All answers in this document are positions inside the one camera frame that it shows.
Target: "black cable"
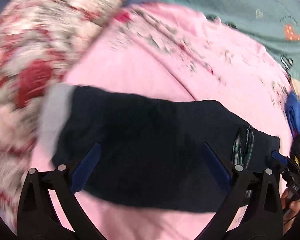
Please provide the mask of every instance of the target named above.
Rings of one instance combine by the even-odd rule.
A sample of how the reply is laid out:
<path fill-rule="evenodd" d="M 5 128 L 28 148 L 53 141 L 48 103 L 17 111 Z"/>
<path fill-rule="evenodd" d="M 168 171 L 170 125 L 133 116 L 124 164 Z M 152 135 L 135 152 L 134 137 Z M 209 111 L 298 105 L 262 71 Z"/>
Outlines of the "black cable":
<path fill-rule="evenodd" d="M 288 221 L 286 221 L 286 222 L 284 223 L 284 225 L 288 224 L 292 219 L 296 218 L 296 216 L 297 216 L 299 213 L 300 213 L 300 210 L 299 210 L 299 212 L 298 212 L 297 214 L 295 214 L 292 218 L 290 218 Z"/>
<path fill-rule="evenodd" d="M 296 214 L 293 218 L 290 218 L 288 221 L 284 223 L 284 225 L 288 224 L 292 219 L 294 219 L 298 214 Z"/>

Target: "teal fabric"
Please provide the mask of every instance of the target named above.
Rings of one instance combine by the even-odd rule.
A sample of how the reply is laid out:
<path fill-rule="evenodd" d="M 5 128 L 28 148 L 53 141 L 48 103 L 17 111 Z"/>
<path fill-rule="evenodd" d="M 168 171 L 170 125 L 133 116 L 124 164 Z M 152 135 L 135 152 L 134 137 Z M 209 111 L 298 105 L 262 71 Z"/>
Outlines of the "teal fabric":
<path fill-rule="evenodd" d="M 300 80 L 300 41 L 286 41 L 285 25 L 300 35 L 300 0 L 163 0 L 202 11 L 262 43 L 269 54 Z"/>

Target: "floral blanket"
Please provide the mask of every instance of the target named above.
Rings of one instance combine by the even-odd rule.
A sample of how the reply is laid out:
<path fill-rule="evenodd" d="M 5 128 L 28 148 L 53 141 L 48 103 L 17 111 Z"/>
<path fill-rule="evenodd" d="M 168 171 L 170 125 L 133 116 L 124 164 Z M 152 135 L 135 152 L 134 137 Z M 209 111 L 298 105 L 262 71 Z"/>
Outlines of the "floral blanket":
<path fill-rule="evenodd" d="M 12 229 L 47 86 L 62 80 L 123 0 L 13 0 L 0 16 L 0 215 Z"/>

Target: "pink fabric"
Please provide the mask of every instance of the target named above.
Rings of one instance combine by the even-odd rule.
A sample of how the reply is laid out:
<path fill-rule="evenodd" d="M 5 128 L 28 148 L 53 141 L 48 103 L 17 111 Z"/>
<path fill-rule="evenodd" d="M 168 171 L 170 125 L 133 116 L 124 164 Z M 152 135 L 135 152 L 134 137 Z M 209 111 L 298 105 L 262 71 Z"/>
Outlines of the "pink fabric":
<path fill-rule="evenodd" d="M 290 150 L 284 103 L 291 88 L 280 65 L 248 36 L 185 7 L 154 3 L 124 9 L 65 81 L 171 101 L 218 100 L 256 129 L 279 136 L 283 155 Z M 38 144 L 32 166 L 53 169 L 50 156 Z M 76 197 L 109 240 L 192 240 L 213 216 L 123 207 L 86 192 Z M 52 199 L 57 205 L 55 195 Z M 57 213 L 69 228 L 59 205 Z"/>

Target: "dark blue towel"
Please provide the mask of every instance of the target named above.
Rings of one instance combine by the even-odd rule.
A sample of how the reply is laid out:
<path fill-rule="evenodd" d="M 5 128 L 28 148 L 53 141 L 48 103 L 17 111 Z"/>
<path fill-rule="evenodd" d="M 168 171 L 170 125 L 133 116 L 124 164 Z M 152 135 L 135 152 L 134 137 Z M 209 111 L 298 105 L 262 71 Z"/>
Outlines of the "dark blue towel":
<path fill-rule="evenodd" d="M 285 111 L 293 138 L 300 133 L 300 102 L 292 91 L 287 98 Z"/>

